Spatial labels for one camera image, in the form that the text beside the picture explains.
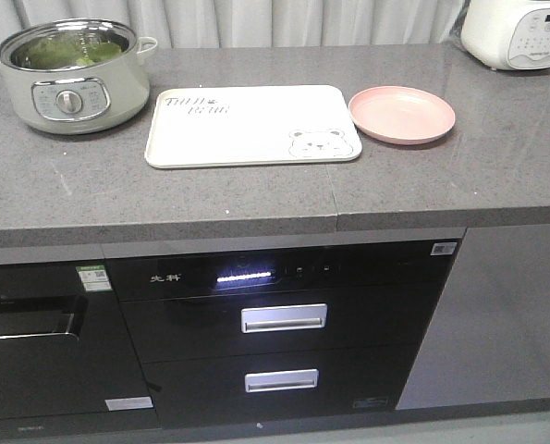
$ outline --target green vegetable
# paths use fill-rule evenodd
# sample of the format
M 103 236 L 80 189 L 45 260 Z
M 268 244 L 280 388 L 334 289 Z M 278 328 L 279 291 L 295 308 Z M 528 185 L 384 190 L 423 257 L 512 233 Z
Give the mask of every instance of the green vegetable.
M 22 68 L 60 69 L 86 67 L 122 53 L 113 42 L 99 43 L 80 34 L 62 33 L 22 45 L 14 54 Z

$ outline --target gray cabinet panel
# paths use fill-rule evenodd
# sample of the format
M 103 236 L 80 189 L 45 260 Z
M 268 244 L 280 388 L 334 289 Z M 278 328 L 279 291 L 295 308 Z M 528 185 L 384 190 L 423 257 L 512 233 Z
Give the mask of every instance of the gray cabinet panel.
M 399 409 L 550 397 L 550 225 L 466 233 Z

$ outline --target drawer handle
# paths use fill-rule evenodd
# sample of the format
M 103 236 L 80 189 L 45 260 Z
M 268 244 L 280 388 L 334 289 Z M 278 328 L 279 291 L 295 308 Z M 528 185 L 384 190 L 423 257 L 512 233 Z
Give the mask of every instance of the drawer handle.
M 242 333 L 324 328 L 328 306 L 285 305 L 278 307 L 244 308 L 241 311 Z
M 319 374 L 320 372 L 315 368 L 284 372 L 248 373 L 244 377 L 244 383 L 247 393 L 315 389 L 318 386 Z

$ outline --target dishwasher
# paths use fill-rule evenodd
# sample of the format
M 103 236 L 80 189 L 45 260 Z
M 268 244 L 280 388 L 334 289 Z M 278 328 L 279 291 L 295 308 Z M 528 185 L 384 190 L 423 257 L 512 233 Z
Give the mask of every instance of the dishwasher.
M 0 438 L 157 427 L 104 263 L 0 265 Z
M 161 427 L 391 412 L 457 239 L 108 259 Z

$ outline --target control knob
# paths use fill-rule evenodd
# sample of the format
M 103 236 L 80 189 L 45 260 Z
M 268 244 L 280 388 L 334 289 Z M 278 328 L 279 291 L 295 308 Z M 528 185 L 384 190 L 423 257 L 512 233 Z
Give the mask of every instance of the control knob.
M 65 90 L 56 95 L 56 105 L 65 114 L 77 114 L 83 107 L 83 101 L 75 91 Z

